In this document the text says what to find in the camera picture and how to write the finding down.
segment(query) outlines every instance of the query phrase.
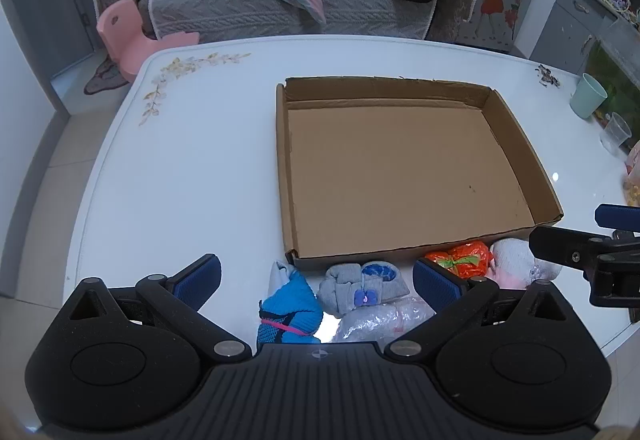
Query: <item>clear plastic cup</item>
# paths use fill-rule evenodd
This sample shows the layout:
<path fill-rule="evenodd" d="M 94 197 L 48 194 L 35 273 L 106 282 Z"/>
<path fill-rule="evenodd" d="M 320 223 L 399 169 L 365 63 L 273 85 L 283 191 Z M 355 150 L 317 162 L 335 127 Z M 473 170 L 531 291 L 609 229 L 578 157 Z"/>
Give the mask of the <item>clear plastic cup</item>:
<path fill-rule="evenodd" d="M 614 154 L 626 139 L 631 136 L 631 130 L 625 119 L 616 112 L 611 113 L 607 126 L 600 132 L 600 141 L 604 149 Z"/>

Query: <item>plush toy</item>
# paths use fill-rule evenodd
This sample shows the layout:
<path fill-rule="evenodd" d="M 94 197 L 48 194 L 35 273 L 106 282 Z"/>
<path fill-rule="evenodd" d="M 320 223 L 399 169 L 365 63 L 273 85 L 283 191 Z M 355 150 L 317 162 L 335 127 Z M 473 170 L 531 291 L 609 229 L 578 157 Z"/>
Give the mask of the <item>plush toy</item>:
<path fill-rule="evenodd" d="M 491 268 L 487 277 L 500 288 L 526 288 L 536 279 L 553 280 L 562 265 L 539 260 L 529 250 L 529 242 L 516 238 L 498 240 L 491 246 Z"/>

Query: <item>plastic bag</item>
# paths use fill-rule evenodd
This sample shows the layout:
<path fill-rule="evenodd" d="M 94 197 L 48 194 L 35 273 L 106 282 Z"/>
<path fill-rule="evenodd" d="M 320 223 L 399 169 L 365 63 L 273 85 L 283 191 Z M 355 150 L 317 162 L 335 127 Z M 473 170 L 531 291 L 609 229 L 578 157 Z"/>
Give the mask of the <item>plastic bag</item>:
<path fill-rule="evenodd" d="M 622 190 L 625 194 L 627 205 L 640 207 L 640 140 L 633 146 L 633 149 L 626 157 L 627 177 Z"/>
<path fill-rule="evenodd" d="M 362 306 L 345 315 L 338 325 L 332 343 L 377 341 L 382 350 L 435 312 L 422 299 L 403 297 L 391 303 Z"/>
<path fill-rule="evenodd" d="M 492 260 L 491 252 L 483 242 L 465 243 L 455 246 L 449 252 L 428 252 L 424 257 L 448 268 L 462 279 L 484 276 L 489 261 Z"/>

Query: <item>blue gripper pad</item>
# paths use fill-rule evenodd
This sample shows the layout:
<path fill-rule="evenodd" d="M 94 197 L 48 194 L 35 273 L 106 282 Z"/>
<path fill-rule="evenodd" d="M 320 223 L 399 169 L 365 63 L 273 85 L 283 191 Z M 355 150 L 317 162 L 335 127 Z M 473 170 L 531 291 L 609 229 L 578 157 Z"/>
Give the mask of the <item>blue gripper pad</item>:
<path fill-rule="evenodd" d="M 220 286 L 222 267 L 213 254 L 206 254 L 166 281 L 166 288 L 180 301 L 199 310 Z"/>
<path fill-rule="evenodd" d="M 640 208 L 601 204 L 595 212 L 596 223 L 606 229 L 640 232 Z"/>
<path fill-rule="evenodd" d="M 433 261 L 414 264 L 414 288 L 434 311 L 440 312 L 468 290 L 468 283 Z"/>

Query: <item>white table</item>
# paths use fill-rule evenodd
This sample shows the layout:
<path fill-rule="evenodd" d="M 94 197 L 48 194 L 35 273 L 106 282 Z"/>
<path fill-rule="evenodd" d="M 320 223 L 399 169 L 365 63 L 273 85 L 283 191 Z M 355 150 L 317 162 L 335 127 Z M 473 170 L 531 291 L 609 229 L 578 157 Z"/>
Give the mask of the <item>white table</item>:
<path fill-rule="evenodd" d="M 166 87 L 144 124 L 146 94 L 175 58 L 205 64 Z M 238 62 L 222 63 L 239 54 Z M 201 313 L 255 344 L 258 301 L 270 266 L 283 259 L 276 174 L 275 87 L 291 76 L 387 76 L 467 81 L 502 94 L 564 209 L 560 223 L 609 233 L 594 221 L 601 203 L 624 204 L 623 155 L 568 105 L 577 77 L 553 70 L 545 88 L 536 64 L 478 49 L 368 36 L 288 36 L 163 51 L 143 65 L 102 144 L 74 229 L 65 299 L 85 277 L 132 286 L 174 274 L 206 252 L 222 262 L 222 285 Z M 627 310 L 589 305 L 588 283 L 564 268 L 556 280 L 605 354 L 629 337 Z"/>

